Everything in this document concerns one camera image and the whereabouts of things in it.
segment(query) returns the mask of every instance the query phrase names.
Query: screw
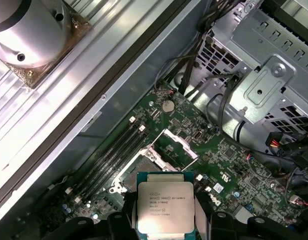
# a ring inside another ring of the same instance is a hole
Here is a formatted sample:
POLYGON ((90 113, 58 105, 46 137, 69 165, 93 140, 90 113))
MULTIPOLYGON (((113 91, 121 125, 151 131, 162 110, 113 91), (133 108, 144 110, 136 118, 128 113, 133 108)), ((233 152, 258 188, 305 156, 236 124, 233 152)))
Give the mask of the screw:
POLYGON ((255 222, 260 223, 260 224, 263 224, 265 222, 265 220, 262 218, 255 218, 254 220, 255 222))
POLYGON ((284 72, 284 65, 280 64, 280 63, 277 64, 277 65, 274 65, 271 70, 272 70, 273 76, 277 77, 277 78, 282 77, 285 73, 284 72))
POLYGON ((20 62, 22 62, 23 60, 25 60, 25 55, 22 54, 22 53, 18 54, 18 55, 17 55, 17 60, 20 61, 20 62))
POLYGON ((223 213, 223 212, 219 212, 219 213, 217 214, 217 216, 219 216, 220 218, 225 218, 225 217, 226 217, 226 214, 223 213))

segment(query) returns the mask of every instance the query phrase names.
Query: screw hole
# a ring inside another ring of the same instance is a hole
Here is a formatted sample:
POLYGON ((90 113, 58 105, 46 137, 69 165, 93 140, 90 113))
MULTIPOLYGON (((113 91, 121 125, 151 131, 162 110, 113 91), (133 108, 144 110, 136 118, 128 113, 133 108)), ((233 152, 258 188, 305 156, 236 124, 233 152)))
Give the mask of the screw hole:
POLYGON ((22 62, 23 60, 25 60, 25 55, 22 54, 22 53, 18 54, 18 55, 17 55, 17 60, 20 61, 20 62, 22 62))
POLYGON ((62 20, 64 20, 64 15, 62 13, 58 13, 55 16, 56 21, 61 22, 62 20))
POLYGON ((280 89, 280 93, 284 93, 286 91, 286 88, 283 86, 281 89, 280 89))

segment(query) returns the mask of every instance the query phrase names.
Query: chip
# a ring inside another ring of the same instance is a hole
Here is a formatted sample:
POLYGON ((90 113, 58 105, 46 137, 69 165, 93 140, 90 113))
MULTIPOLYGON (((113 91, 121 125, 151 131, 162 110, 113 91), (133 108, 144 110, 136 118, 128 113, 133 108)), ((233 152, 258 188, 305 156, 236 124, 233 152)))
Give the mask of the chip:
POLYGON ((134 170, 124 179, 123 185, 130 191, 135 192, 138 172, 160 172, 161 169, 144 157, 134 168, 134 170))
POLYGON ((235 151, 229 148, 225 151, 224 154, 226 155, 226 157, 228 157, 230 159, 234 155, 234 153, 235 153, 235 151))
POLYGON ((137 229, 142 234, 193 232, 193 184, 187 181, 141 182, 138 185, 137 216, 137 229))
POLYGON ((259 184, 260 180, 257 178, 257 177, 253 177, 251 180, 250 180, 250 183, 253 185, 253 186, 256 186, 257 184, 259 184))

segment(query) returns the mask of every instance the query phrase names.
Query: integrated circuit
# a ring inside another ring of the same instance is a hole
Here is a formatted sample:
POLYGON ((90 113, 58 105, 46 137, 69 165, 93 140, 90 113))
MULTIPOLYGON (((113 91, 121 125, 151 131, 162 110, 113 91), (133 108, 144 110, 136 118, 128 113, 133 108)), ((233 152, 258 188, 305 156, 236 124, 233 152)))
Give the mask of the integrated circuit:
POLYGON ((235 153, 235 151, 229 148, 225 151, 224 154, 225 154, 226 157, 228 157, 230 159, 234 155, 234 153, 235 153))
POLYGON ((256 186, 257 184, 259 184, 260 180, 257 177, 253 177, 249 182, 253 186, 256 186))

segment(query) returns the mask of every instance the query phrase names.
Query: capacitor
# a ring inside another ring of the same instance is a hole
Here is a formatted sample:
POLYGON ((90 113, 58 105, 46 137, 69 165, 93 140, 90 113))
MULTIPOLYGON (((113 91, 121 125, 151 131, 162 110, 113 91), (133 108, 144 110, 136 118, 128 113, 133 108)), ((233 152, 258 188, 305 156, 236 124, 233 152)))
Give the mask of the capacitor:
POLYGON ((232 195, 235 197, 235 198, 239 198, 240 197, 240 193, 238 191, 232 191, 232 195))
POLYGON ((297 222, 297 220, 292 215, 283 216, 283 220, 288 224, 294 224, 297 222))
POLYGON ((285 192, 285 188, 284 188, 283 186, 281 186, 281 185, 276 185, 276 186, 274 187, 274 190, 275 190, 275 192, 277 192, 277 193, 283 193, 283 192, 285 192))

